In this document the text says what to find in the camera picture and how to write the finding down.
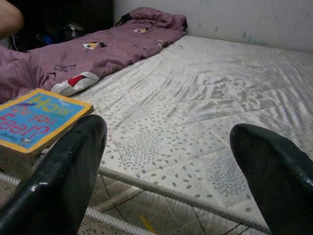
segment white wall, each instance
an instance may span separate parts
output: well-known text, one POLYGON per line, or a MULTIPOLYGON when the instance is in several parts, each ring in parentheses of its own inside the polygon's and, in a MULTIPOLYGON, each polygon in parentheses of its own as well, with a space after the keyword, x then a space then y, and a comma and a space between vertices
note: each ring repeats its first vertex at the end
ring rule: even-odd
POLYGON ((313 52, 313 0, 114 0, 114 15, 149 6, 184 14, 188 34, 313 52))

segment children's book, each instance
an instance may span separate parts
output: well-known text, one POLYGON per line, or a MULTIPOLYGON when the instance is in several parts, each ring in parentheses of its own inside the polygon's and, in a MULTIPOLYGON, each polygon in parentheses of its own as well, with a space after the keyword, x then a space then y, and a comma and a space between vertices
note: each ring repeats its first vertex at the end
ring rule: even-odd
POLYGON ((35 89, 0 105, 0 148, 35 156, 92 110, 91 104, 35 89))

